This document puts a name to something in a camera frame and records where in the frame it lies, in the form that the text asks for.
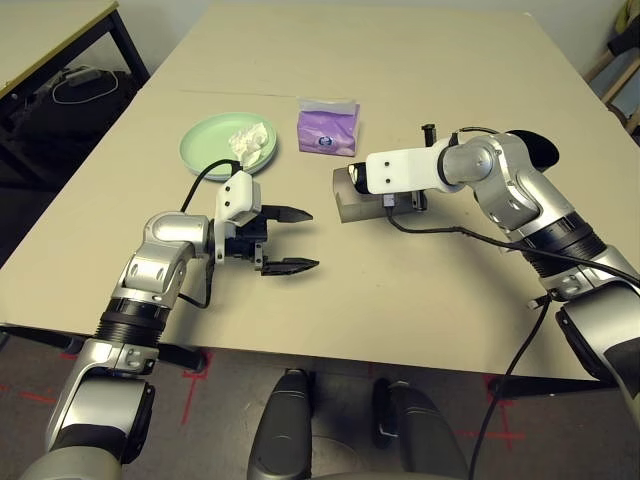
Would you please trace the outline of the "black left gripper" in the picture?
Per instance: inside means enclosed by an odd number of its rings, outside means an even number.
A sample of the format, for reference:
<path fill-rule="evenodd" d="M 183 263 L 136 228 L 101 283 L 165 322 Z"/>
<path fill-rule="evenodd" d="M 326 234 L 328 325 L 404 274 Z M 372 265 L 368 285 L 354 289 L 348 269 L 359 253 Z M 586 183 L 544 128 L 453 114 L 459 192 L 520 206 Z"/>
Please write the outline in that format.
<path fill-rule="evenodd" d="M 289 206 L 263 205 L 262 213 L 242 227 L 236 227 L 232 237 L 225 240 L 225 257 L 250 261 L 262 276 L 287 276 L 315 268 L 319 261 L 292 257 L 279 261 L 269 261 L 264 254 L 268 240 L 267 219 L 279 223 L 311 221 L 308 212 Z"/>

